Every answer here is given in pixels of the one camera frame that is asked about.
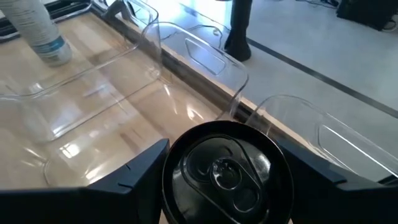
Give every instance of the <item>wooden surface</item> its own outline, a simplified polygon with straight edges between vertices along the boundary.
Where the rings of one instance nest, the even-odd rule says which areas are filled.
[[[44,83],[56,83],[54,80],[92,68],[131,46],[91,14],[61,23],[60,30],[71,43],[74,58],[71,63],[59,68],[43,65],[21,39],[0,45],[1,57],[6,58],[0,61],[6,71],[2,74],[21,81],[16,84],[16,89],[23,90],[38,77]],[[175,55],[171,49],[165,47],[165,50]],[[4,143],[0,146],[0,160],[3,162],[0,180],[9,183],[5,188],[87,185],[114,171],[159,139],[170,138],[173,143],[189,128],[214,120],[221,113],[216,105],[198,97],[177,79],[170,83],[161,78],[154,80],[154,74],[131,75],[131,71],[142,73],[140,71],[146,70],[150,64],[147,60],[142,52],[132,52],[91,72],[71,87],[54,93],[59,94],[57,100],[41,111],[58,115],[44,116],[48,128],[60,117],[68,117],[74,111],[87,115],[90,108],[94,108],[96,114],[54,141],[34,143],[27,136],[19,136],[20,130],[14,133],[0,130],[0,141]],[[165,77],[172,75],[166,69],[162,72]],[[25,80],[26,74],[32,76]],[[104,83],[106,91],[93,86],[98,82]],[[216,84],[232,94],[226,86]],[[113,104],[124,96],[128,97]],[[108,103],[106,110],[98,107],[101,102]],[[256,108],[245,98],[243,103],[252,110]],[[286,134],[308,146],[306,140],[282,123],[264,111],[261,113]],[[14,113],[14,117],[22,115],[17,110]]]

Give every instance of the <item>plastic tray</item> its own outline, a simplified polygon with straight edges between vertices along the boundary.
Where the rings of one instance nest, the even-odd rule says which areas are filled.
[[[157,12],[138,0],[124,1],[146,11],[107,23],[119,14],[90,12],[58,24],[73,50],[72,61],[46,66],[21,38],[0,45],[0,120],[14,134],[34,142],[53,141],[160,77],[159,32],[141,33],[157,22]]]
[[[369,180],[398,177],[398,159],[301,98],[272,96],[247,123],[278,141],[281,132],[314,154]]]
[[[126,24],[135,29],[134,24]],[[174,71],[180,70],[180,73],[163,68],[160,79],[124,99],[114,100],[116,104],[96,112],[91,119],[50,142],[35,142],[2,130],[0,137],[4,139],[0,141],[4,142],[1,146],[4,150],[0,157],[7,158],[7,161],[1,164],[1,188],[87,185],[130,161],[159,139],[169,138],[173,142],[197,124],[230,119],[239,103],[241,90],[248,81],[243,65],[173,24],[151,24],[146,27],[143,36],[152,37],[159,31],[177,34],[163,38],[164,60],[167,59],[167,65]],[[189,44],[172,45],[180,40]],[[222,69],[215,74],[213,67],[193,56],[196,54],[203,58],[217,58],[218,63],[223,64]],[[101,68],[127,77],[117,82],[121,84],[121,89],[126,87],[127,91],[134,86],[134,82],[145,78],[140,73],[123,69],[125,64],[130,65],[131,61],[119,57]],[[228,93],[228,102],[216,104],[212,97],[204,97],[187,85],[192,80],[197,84],[197,90],[206,88],[204,85],[209,82],[219,86]],[[110,83],[109,87],[119,91],[114,83]]]

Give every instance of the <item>gray floor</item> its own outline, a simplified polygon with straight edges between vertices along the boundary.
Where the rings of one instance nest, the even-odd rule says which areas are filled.
[[[147,2],[159,11],[160,21],[174,22],[186,29],[198,24],[220,28],[222,36],[212,28],[191,30],[214,47],[219,46],[220,38],[223,43],[228,36],[222,25],[229,27],[230,2]],[[398,80],[398,32],[378,32],[337,18],[333,9],[305,2],[254,0],[248,37],[378,102],[398,108],[394,88]],[[251,49],[252,58],[244,63],[250,75],[244,90],[246,98],[259,104],[274,95],[301,97],[398,157],[397,119],[261,49]],[[390,160],[392,168],[397,169],[398,161]],[[367,166],[360,159],[357,163]]]

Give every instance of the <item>bottle label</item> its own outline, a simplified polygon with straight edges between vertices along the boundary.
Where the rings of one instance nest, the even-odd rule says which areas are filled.
[[[69,45],[39,0],[0,0],[0,9],[44,62],[60,65],[70,60]]]
[[[64,45],[65,45],[65,41],[63,40],[63,38],[61,36],[59,36],[57,39],[55,39],[54,41],[51,41],[50,43],[32,46],[32,49],[38,54],[46,54],[46,53],[57,51]]]

